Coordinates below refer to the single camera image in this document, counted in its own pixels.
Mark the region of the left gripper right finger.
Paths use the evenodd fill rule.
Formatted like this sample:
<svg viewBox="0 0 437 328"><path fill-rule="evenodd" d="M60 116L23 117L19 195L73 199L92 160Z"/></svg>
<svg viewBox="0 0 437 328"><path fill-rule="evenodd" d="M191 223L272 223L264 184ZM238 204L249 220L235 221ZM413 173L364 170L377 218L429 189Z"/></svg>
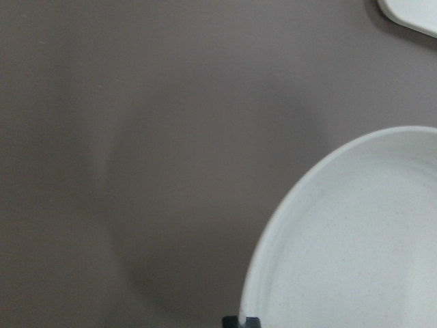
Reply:
<svg viewBox="0 0 437 328"><path fill-rule="evenodd" d="M258 317L246 317L244 328L262 328L262 324Z"/></svg>

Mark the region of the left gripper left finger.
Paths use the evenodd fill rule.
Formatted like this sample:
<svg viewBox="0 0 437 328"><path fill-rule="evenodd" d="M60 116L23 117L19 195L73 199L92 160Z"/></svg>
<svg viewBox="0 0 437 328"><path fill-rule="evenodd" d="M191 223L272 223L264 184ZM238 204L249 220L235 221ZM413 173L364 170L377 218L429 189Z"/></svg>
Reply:
<svg viewBox="0 0 437 328"><path fill-rule="evenodd" d="M239 320L237 316L222 317L222 328L239 328Z"/></svg>

